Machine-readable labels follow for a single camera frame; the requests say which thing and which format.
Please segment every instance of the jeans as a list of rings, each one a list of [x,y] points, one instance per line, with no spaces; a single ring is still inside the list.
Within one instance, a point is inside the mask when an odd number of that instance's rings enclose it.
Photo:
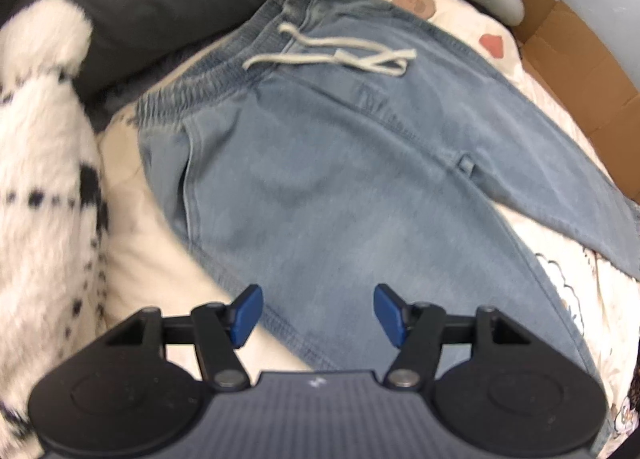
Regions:
[[[401,76],[339,63],[243,68],[257,55],[335,53],[283,23],[416,57]],[[142,98],[138,121],[146,177],[175,233],[232,295],[259,283],[262,323],[316,369],[390,365],[396,351],[372,311],[386,282],[451,314],[495,305],[597,377],[555,288],[492,200],[640,278],[622,193],[480,55],[388,2],[268,0]],[[444,349],[440,371],[465,357]]]

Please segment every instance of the bed sheet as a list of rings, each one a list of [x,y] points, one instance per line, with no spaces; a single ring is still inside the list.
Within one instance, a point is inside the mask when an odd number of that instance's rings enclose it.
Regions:
[[[567,111],[524,71],[514,39],[504,26],[462,0],[418,0],[421,4],[416,4],[417,0],[388,1],[407,8],[414,3],[417,14],[479,52],[606,172],[590,142]],[[429,16],[424,16],[425,2],[429,4]],[[177,78],[217,44],[202,50],[156,87]],[[178,315],[207,301],[230,301],[226,292],[181,246],[162,217],[146,184],[134,115],[134,105],[126,106],[114,116],[99,140],[110,206],[110,295],[106,307],[110,324],[146,305],[160,306],[164,315]],[[638,425],[638,417],[629,410],[626,397],[638,353],[638,284],[575,241],[504,206],[496,204],[495,207],[538,256],[585,337],[602,376],[615,421],[613,439],[601,453],[606,456]],[[239,351],[239,357],[254,381],[260,370],[306,369],[304,363],[261,327]],[[171,347],[168,358],[199,376],[191,349]]]

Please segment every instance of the metal screw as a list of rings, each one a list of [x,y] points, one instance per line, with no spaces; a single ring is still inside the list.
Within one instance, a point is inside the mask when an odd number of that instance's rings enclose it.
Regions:
[[[235,369],[225,369],[213,376],[215,381],[223,389],[236,389],[246,381],[246,376]]]
[[[420,382],[420,375],[411,369],[396,369],[388,375],[388,381],[394,387],[415,387]]]

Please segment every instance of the drawstring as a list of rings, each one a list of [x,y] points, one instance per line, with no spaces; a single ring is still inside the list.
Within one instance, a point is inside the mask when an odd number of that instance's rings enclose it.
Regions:
[[[415,49],[400,49],[393,51],[384,44],[363,40],[361,38],[348,38],[345,36],[310,38],[297,30],[292,23],[282,23],[278,32],[289,33],[301,44],[309,47],[351,47],[377,51],[378,54],[359,58],[343,49],[336,49],[334,54],[309,54],[309,53],[284,53],[284,54],[258,54],[252,56],[242,64],[247,70],[253,64],[273,62],[279,64],[342,64],[358,68],[370,73],[386,74],[388,76],[402,76],[406,71],[409,60],[415,60]],[[393,63],[397,67],[389,67],[387,63]]]

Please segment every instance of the white plush toy with black spots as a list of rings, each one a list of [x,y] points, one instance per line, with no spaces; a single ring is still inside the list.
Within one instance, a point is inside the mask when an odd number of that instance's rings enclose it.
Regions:
[[[67,0],[39,0],[0,30],[2,459],[40,454],[31,389],[104,331],[100,157],[70,81],[90,35]]]

